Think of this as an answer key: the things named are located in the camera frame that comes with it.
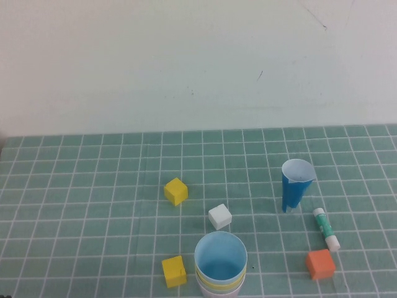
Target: cup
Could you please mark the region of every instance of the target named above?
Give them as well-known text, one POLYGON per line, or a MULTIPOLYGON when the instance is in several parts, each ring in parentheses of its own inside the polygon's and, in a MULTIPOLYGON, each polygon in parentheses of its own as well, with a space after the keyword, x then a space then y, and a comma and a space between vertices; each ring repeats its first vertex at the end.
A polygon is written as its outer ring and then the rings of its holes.
POLYGON ((314 166, 306 160, 287 160, 282 165, 282 209, 296 208, 311 182, 316 179, 314 166))
POLYGON ((194 251, 196 272, 200 279, 217 286, 236 282, 247 267, 247 249, 235 235, 217 231, 206 234, 194 251))
POLYGON ((214 290, 214 291, 222 291, 222 292, 230 292, 232 291, 232 289, 235 289, 236 287, 238 287, 241 284, 241 281, 244 279, 245 275, 246 275, 246 271, 244 270, 243 274, 240 275, 240 277, 231 282, 230 284, 213 284, 211 282, 208 282, 197 270, 196 267, 196 275, 198 277, 198 279, 200 280, 200 282, 202 284, 204 284, 204 286, 208 287, 209 290, 214 290))
POLYGON ((202 284, 199 282, 199 280, 197 280, 197 282, 198 282, 198 285, 200 286, 200 290, 201 290, 201 293, 203 294, 204 298, 237 298, 238 293, 240 292, 241 287, 243 286, 244 280, 235 290, 233 290, 229 293, 226 293, 226 294, 216 294, 212 291, 209 291, 205 287, 203 287, 202 284))
POLYGON ((196 280, 197 280, 197 283, 198 283, 200 286, 202 286, 204 289, 206 289, 208 292, 211 292, 211 293, 213 293, 213 294, 229 294, 230 292, 233 292, 235 289, 237 289, 237 288, 244 282, 245 277, 246 277, 246 276, 243 275, 243 279, 240 280, 240 282, 237 283, 237 285, 231 287, 231 288, 228 289, 228 290, 218 290, 218 289, 213 289, 213 288, 211 288, 211 287, 206 286, 206 285, 203 283, 203 281, 199 278, 199 276, 197 275, 197 272, 196 272, 196 280))

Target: blue paper cup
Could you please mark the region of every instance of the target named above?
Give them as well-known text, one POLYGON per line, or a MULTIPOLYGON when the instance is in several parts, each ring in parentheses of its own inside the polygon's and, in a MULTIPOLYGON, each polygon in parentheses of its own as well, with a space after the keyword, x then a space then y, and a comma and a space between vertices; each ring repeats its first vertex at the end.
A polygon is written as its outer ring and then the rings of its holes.
POLYGON ((223 231, 205 235, 194 251, 197 273, 216 285, 237 281, 246 270, 247 257, 244 243, 237 236, 223 231))
POLYGON ((296 208, 311 182, 316 179, 314 166, 306 160, 287 160, 282 166, 282 209, 296 208))

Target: cube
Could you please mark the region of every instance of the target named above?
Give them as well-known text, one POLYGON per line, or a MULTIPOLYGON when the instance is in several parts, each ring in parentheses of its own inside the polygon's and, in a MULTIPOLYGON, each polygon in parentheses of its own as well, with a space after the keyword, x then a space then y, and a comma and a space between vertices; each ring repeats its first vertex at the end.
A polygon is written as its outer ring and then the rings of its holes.
POLYGON ((176 287, 187 282, 184 262, 181 256, 163 260, 161 264, 163 264, 167 287, 176 287))
POLYGON ((179 205, 187 199, 187 186, 181 180, 175 178, 164 186, 164 195, 174 206, 179 205))
POLYGON ((336 269, 329 250, 309 252, 306 258, 306 266, 312 279, 330 278, 334 275, 336 269))
POLYGON ((208 217, 216 230, 231 223, 231 214, 224 204, 220 204, 208 211, 208 217))

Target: wall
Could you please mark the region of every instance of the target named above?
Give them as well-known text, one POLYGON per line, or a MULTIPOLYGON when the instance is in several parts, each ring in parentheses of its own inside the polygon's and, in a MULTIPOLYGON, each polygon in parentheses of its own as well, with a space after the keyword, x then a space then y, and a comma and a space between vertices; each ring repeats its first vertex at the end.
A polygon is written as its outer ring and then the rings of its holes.
POLYGON ((397 122, 395 0, 0 0, 8 135, 397 122))

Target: glue stick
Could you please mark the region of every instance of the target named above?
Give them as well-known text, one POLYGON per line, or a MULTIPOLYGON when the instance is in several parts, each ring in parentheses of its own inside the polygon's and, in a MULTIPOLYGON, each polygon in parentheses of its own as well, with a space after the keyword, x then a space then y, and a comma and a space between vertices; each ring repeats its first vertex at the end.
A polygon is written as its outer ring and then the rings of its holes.
POLYGON ((327 217, 323 208, 317 208, 313 211, 313 215, 316 218, 317 224, 320 227, 321 233, 325 237, 325 242, 327 243, 329 251, 337 251, 341 248, 334 231, 329 224, 327 217))

